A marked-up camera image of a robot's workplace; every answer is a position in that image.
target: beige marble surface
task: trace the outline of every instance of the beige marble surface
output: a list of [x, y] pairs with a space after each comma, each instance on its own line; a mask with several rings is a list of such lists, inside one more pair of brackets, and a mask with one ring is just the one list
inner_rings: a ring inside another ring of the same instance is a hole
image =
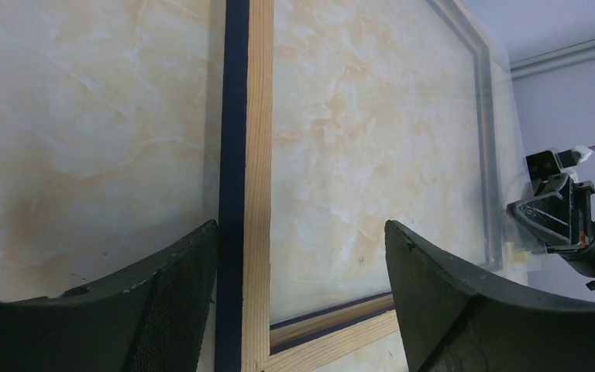
[[388, 291], [387, 219], [482, 262], [473, 57], [432, 8], [277, 0], [274, 43], [272, 321]]
[[[506, 55], [500, 45], [492, 45], [492, 53], [499, 54], [501, 57]], [[495, 62], [491, 64], [491, 73], [494, 115], [497, 120], [497, 144], [501, 148], [497, 154], [500, 194], [505, 202], [512, 202], [521, 197], [521, 187], [528, 180], [523, 164], [523, 144], [514, 107], [511, 77]], [[504, 226], [509, 230], [513, 222], [506, 219]], [[514, 255], [529, 243], [531, 242], [520, 241], [516, 234], [507, 233], [504, 236], [504, 268], [497, 274], [519, 284], [528, 285], [525, 263], [515, 259]], [[407, 361], [400, 334], [396, 332], [377, 340], [317, 369], [318, 372], [340, 370], [406, 372]]]
[[217, 216], [224, 4], [0, 2], [0, 300]]

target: dark blue strip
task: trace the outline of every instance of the dark blue strip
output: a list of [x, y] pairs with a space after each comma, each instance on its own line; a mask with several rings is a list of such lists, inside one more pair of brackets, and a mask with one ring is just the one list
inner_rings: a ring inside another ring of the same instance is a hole
[[349, 308], [350, 306], [354, 306], [354, 305], [359, 305], [359, 304], [362, 304], [364, 302], [372, 301], [374, 299], [377, 299], [377, 298], [380, 298], [380, 297], [383, 297], [383, 296], [386, 296], [386, 295], [390, 295], [390, 294], [391, 294], [391, 292], [384, 292], [384, 293], [380, 293], [380, 294], [374, 294], [374, 295], [369, 296], [369, 297], [360, 298], [359, 300], [346, 302], [345, 304], [332, 306], [331, 308], [324, 308], [324, 309], [318, 310], [316, 312], [310, 312], [308, 314], [300, 315], [300, 316], [295, 317], [295, 318], [292, 318], [292, 319], [283, 320], [281, 322], [278, 322], [278, 323], [275, 323], [275, 324], [270, 325], [270, 330], [278, 329], [278, 328], [285, 327], [285, 326], [290, 326], [291, 324], [295, 324], [295, 323], [298, 323], [298, 322], [303, 322], [305, 320], [309, 320], [309, 319], [315, 318], [316, 316], [329, 314], [330, 312], [336, 312], [338, 310], [342, 310], [344, 308]]
[[240, 371], [249, 0], [227, 0], [222, 76], [215, 372]]

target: black mesh surface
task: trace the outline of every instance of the black mesh surface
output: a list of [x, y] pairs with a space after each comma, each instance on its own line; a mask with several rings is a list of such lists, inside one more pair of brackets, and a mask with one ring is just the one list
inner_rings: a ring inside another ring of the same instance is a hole
[[130, 370], [197, 368], [215, 278], [215, 250], [187, 250], [156, 276]]
[[409, 370], [595, 371], [595, 303], [499, 277], [399, 222], [385, 233]]
[[217, 249], [211, 221], [60, 298], [0, 302], [0, 370], [195, 370]]

